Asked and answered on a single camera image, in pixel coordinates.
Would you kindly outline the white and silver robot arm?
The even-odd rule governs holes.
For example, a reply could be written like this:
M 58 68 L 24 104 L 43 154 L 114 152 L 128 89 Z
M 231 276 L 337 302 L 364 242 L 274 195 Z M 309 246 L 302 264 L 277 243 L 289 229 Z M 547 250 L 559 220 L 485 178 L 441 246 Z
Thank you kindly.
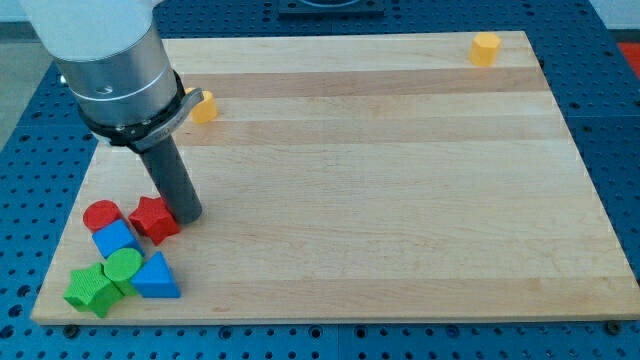
M 157 31 L 159 0 L 21 0 L 89 129 L 144 153 L 201 103 L 185 92 Z

